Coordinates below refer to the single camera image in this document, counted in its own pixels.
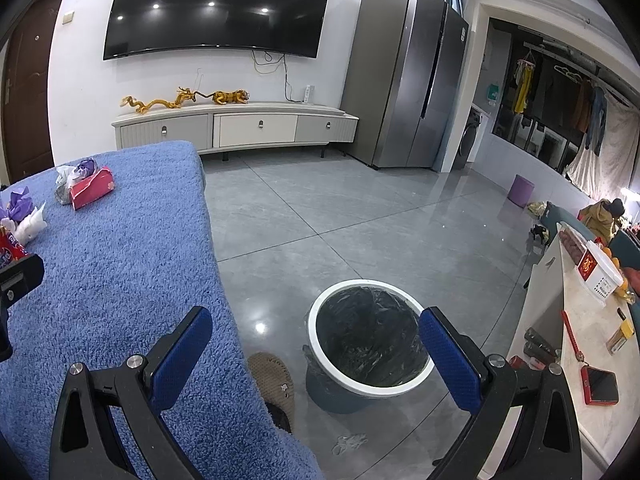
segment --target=light switch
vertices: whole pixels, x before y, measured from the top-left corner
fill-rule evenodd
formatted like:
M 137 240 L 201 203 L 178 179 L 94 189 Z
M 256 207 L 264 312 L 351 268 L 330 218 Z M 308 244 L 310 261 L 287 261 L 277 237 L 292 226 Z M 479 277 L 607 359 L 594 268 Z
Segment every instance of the light switch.
M 62 16 L 62 24 L 65 25 L 65 23 L 71 23 L 74 18 L 74 13 L 74 10 L 72 10 L 71 12 L 65 12 Z

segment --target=golden tiger figurine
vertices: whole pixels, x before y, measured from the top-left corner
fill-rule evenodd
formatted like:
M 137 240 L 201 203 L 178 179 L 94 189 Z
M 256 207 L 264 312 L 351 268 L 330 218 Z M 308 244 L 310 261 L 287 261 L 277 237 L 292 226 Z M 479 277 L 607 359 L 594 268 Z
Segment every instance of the golden tiger figurine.
M 227 103 L 240 103 L 241 105 L 245 105 L 248 100 L 249 92 L 246 90 L 213 93 L 213 102 L 217 105 L 226 105 Z
M 145 105 L 142 101 L 136 101 L 132 96 L 128 95 L 122 99 L 120 106 L 126 106 L 128 104 L 134 107 L 139 114 L 146 114 L 153 105 L 164 105 L 167 108 L 181 108 L 184 101 L 196 101 L 196 92 L 192 92 L 191 89 L 178 86 L 176 91 L 178 95 L 173 103 L 165 101 L 164 99 L 154 99 Z

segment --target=white sheet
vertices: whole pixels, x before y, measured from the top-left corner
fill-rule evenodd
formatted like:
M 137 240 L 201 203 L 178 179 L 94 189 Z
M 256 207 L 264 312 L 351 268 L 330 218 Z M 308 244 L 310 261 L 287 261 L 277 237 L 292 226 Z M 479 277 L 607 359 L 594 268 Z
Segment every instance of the white sheet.
M 607 123 L 600 148 L 600 156 L 591 148 L 584 149 L 586 136 L 574 161 L 566 168 L 571 181 L 594 200 L 621 198 L 620 188 L 628 187 L 634 168 L 638 138 L 640 137 L 640 114 L 621 104 L 609 91 L 607 99 Z

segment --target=white tv cabinet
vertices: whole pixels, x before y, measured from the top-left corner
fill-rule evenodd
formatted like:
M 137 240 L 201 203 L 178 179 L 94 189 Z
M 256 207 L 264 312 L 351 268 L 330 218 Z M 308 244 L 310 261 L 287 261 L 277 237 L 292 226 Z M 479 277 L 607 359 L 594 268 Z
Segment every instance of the white tv cabinet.
M 199 153 L 273 146 L 353 142 L 358 118 L 337 108 L 302 103 L 214 103 L 130 113 L 113 123 L 119 150 L 188 140 Z

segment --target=slipper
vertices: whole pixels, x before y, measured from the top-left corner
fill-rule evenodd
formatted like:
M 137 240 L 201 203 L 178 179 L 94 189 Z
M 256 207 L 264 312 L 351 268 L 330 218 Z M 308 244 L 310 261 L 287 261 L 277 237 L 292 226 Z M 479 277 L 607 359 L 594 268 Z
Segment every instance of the slipper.
M 281 359 L 267 352 L 251 355 L 247 364 L 274 423 L 292 433 L 294 389 L 289 370 Z

